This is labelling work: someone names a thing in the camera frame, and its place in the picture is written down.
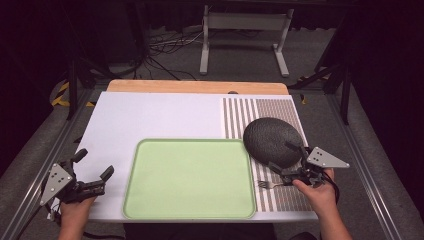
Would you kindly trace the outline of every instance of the green tray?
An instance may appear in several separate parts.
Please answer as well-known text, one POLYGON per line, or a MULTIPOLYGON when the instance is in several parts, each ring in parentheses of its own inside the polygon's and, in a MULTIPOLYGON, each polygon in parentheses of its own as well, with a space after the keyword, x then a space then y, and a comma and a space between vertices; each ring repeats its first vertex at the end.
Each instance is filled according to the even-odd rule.
POLYGON ((238 139, 145 139, 134 157, 129 219, 246 219, 256 204, 249 155, 238 139))

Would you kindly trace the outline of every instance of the black bowl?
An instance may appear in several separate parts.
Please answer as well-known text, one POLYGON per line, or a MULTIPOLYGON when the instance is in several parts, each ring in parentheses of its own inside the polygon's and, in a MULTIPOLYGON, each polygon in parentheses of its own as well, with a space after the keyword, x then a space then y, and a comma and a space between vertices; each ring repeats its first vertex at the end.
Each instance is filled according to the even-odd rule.
POLYGON ((266 117, 252 121, 244 130, 243 142, 250 156, 266 166, 271 162, 284 169, 301 159, 302 138, 281 119, 266 117))

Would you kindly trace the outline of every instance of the striped pad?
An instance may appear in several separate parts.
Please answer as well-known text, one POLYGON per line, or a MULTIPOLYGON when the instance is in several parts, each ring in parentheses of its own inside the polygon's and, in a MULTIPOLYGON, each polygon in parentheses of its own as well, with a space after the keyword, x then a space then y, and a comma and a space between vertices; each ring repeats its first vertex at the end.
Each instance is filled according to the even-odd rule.
MULTIPOLYGON (((300 133, 305 146, 307 141, 291 96, 283 99, 243 99, 223 98, 222 136, 229 139, 242 139, 246 126, 255 119, 274 117, 291 124, 300 133)), ((293 186, 279 186, 271 190, 259 188, 257 182, 281 182, 280 177, 268 167, 250 159, 255 182, 258 212, 312 211, 306 197, 293 186)))

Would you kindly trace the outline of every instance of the metal fork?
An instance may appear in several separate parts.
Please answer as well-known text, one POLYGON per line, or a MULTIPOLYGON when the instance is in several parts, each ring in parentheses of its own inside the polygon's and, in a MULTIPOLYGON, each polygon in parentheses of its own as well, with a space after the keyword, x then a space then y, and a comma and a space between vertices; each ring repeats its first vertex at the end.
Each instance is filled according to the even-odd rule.
POLYGON ((267 182, 267 181, 258 181, 258 186, 261 188, 266 189, 273 189, 276 186, 283 185, 284 183, 273 183, 273 182, 267 182))

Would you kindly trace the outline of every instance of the human arm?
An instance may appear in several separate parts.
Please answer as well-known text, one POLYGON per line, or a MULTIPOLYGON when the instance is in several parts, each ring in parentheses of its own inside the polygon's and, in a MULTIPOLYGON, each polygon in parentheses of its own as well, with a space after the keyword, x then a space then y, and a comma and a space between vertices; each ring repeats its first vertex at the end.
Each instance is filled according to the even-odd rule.
POLYGON ((59 240, 80 240, 82 238, 94 200, 96 200, 96 197, 85 199, 80 203, 61 203, 62 220, 59 240))
MULTIPOLYGON (((333 169, 324 170, 334 180, 333 169)), ((351 240, 336 205, 335 191, 331 184, 321 184, 310 187, 302 181, 294 180, 293 185, 308 198, 313 210, 316 212, 323 240, 351 240)))

